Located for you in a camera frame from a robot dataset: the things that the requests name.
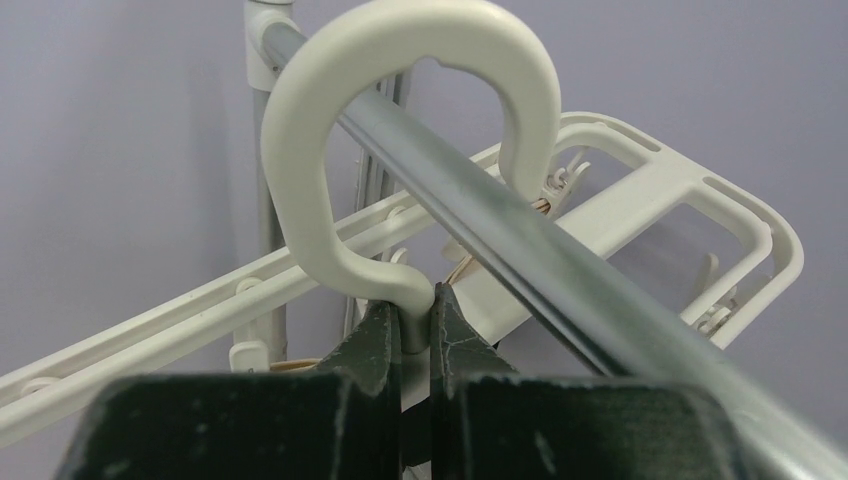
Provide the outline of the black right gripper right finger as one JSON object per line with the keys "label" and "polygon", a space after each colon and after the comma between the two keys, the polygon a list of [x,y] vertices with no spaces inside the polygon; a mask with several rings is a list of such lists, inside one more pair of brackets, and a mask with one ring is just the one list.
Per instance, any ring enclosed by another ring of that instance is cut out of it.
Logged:
{"label": "black right gripper right finger", "polygon": [[451,285],[435,286],[430,314],[432,473],[436,479],[469,479],[477,423],[472,387],[517,369],[466,320]]}

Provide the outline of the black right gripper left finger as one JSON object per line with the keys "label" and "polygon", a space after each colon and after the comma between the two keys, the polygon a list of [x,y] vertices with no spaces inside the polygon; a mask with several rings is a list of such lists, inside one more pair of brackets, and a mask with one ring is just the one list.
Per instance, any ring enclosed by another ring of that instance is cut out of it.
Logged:
{"label": "black right gripper left finger", "polygon": [[398,479],[401,475],[401,349],[397,308],[373,302],[317,366],[317,424],[328,479]]}

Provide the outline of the black underwear beige waistband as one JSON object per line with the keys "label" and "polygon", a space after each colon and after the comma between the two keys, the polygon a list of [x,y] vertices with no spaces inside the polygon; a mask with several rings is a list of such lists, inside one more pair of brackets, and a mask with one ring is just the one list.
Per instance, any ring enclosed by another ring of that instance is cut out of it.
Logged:
{"label": "black underwear beige waistband", "polygon": [[[551,210],[551,203],[546,199],[537,199],[533,203],[533,207],[543,215],[547,216]],[[481,268],[481,264],[477,260],[475,260],[471,255],[465,255],[464,258],[445,278],[445,282],[449,285],[455,285],[460,280],[469,276],[471,273],[475,273]],[[315,366],[318,362],[319,360],[316,358],[285,360],[271,363],[270,370],[272,372],[304,370]]]}

